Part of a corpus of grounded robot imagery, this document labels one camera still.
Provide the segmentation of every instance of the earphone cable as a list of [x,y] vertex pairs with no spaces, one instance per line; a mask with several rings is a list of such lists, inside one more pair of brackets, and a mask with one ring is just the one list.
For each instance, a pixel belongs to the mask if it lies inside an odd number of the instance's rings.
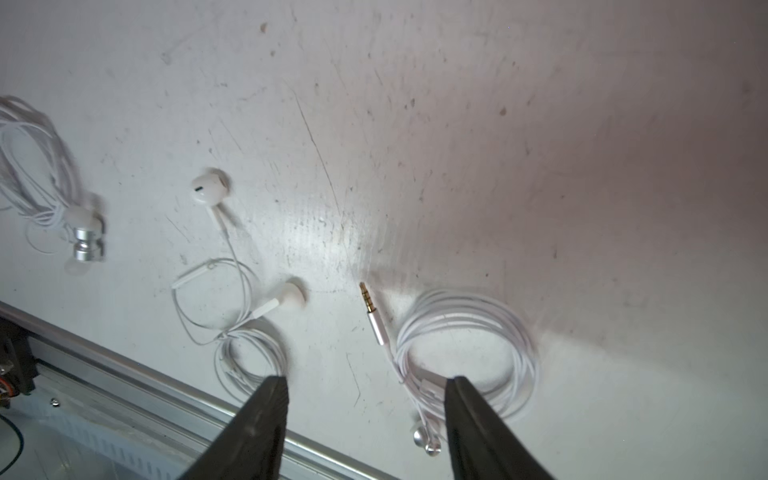
[[24,451],[24,435],[22,435],[22,431],[18,429],[16,424],[14,422],[11,422],[5,415],[0,415],[0,420],[5,422],[6,425],[11,427],[11,430],[16,434],[16,438],[18,438],[18,449],[16,450],[16,455],[14,455],[13,459],[0,470],[0,475],[6,473],[18,460],[20,456],[22,456],[22,453]]
[[214,352],[214,371],[219,384],[234,398],[243,402],[259,388],[259,385],[264,381],[263,376],[259,376],[245,370],[237,361],[235,353],[235,342],[240,340],[249,346],[252,346],[258,351],[269,364],[270,368],[278,376],[284,375],[287,368],[287,360],[283,349],[280,344],[268,333],[260,329],[246,328],[244,325],[251,320],[251,292],[253,286],[250,279],[246,275],[245,271],[250,271],[248,266],[244,265],[237,259],[232,243],[229,236],[224,233],[222,235],[229,247],[232,258],[211,260],[207,264],[207,268],[213,268],[216,265],[228,265],[237,269],[238,276],[240,277],[241,299],[240,313],[232,326],[225,329],[221,329],[218,335],[208,341],[198,341],[194,338],[187,323],[198,326],[204,329],[212,329],[203,323],[195,322],[192,320],[182,309],[179,304],[176,290],[179,287],[171,288],[170,294],[176,308],[176,313],[181,321],[181,325],[189,338],[198,346],[208,345],[210,343],[219,342]]
[[[18,214],[29,221],[25,228],[27,243],[40,253],[50,253],[32,245],[28,226],[44,230],[64,229],[65,212],[78,195],[74,173],[64,147],[53,127],[39,123],[30,111],[14,98],[0,98],[0,194]],[[45,159],[50,186],[36,181],[28,168],[14,155],[11,133],[27,137]]]
[[[369,308],[376,311],[372,303]],[[405,314],[394,349],[389,343],[383,345],[398,380],[405,386],[419,412],[422,424],[445,440],[439,426],[429,421],[434,419],[445,424],[445,388],[418,377],[409,354],[419,339],[451,330],[481,331],[506,341],[511,354],[509,374],[481,389],[480,393],[502,418],[514,420],[523,416],[538,386],[539,366],[533,342],[520,316],[504,303],[487,296],[434,290],[419,297]]]

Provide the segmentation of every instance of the white table surface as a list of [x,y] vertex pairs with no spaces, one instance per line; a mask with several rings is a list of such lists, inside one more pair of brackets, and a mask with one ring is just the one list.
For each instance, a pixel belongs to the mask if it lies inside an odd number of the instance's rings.
[[[527,313],[543,381],[514,431],[555,476],[761,478],[765,15],[0,0],[0,93],[51,117],[107,219],[106,261],[74,277],[65,246],[35,253],[1,213],[0,300],[231,401],[168,289],[227,255],[186,192],[215,167],[243,262],[264,290],[296,277],[309,298],[270,317],[290,429],[402,478],[449,477],[409,438],[357,282],[395,313],[450,286]],[[200,315],[233,298],[231,277],[210,280]],[[424,348],[446,373],[501,366],[477,336]]]

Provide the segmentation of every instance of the metal earbud housing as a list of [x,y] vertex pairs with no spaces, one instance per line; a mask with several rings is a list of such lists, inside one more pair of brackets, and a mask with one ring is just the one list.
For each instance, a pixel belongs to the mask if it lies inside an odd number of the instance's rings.
[[74,234],[74,259],[79,262],[95,262],[101,260],[104,247],[101,244],[101,221],[93,218],[87,226],[77,226],[72,229]]
[[413,443],[417,447],[424,449],[427,455],[435,457],[442,451],[442,445],[440,445],[440,438],[437,435],[432,435],[425,425],[421,422],[417,423],[411,429],[413,434]]

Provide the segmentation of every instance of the aluminum frame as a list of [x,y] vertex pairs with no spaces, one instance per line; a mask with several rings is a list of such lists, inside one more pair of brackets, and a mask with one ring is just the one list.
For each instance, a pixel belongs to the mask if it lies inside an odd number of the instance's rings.
[[[118,355],[73,333],[0,302],[0,316],[30,332],[32,354],[46,376],[70,378],[105,402],[120,403],[143,416],[142,422],[163,419],[160,429],[193,451],[212,442],[234,417],[237,408],[138,362]],[[396,480],[294,432],[287,431],[281,477],[291,480]]]

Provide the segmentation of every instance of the stain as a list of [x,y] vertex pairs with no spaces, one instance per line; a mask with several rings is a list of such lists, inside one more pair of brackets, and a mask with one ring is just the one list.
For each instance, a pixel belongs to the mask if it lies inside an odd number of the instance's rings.
[[626,293],[624,295],[624,301],[621,302],[621,305],[627,309],[636,308],[639,310],[645,310],[646,308],[648,308],[648,296],[643,295],[639,301],[637,300],[638,297],[639,296],[637,294]]
[[501,74],[501,72],[502,72],[502,65],[504,64],[505,61],[507,61],[507,55],[504,55],[504,57],[502,57],[502,60],[496,66],[496,76],[497,77]]
[[746,107],[749,106],[750,102],[752,101],[752,92],[753,92],[753,90],[754,90],[754,87],[752,86],[752,84],[750,83],[749,80],[744,79],[741,82],[741,98],[742,98],[741,106],[742,106],[742,108],[746,108]]

